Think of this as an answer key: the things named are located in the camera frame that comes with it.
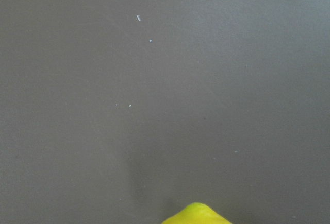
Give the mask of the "yellow lemon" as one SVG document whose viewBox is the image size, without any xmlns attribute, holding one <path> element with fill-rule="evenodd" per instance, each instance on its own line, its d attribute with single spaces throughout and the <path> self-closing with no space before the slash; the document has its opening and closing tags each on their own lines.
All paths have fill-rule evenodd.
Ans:
<svg viewBox="0 0 330 224">
<path fill-rule="evenodd" d="M 229 224 L 230 221 L 224 218 L 223 216 L 221 216 L 220 214 L 218 214 L 208 205 L 204 203 L 194 202 L 187 205 L 181 211 L 174 214 L 173 216 L 168 217 L 162 223 L 163 224 L 180 224 L 180 223 Z"/>
</svg>

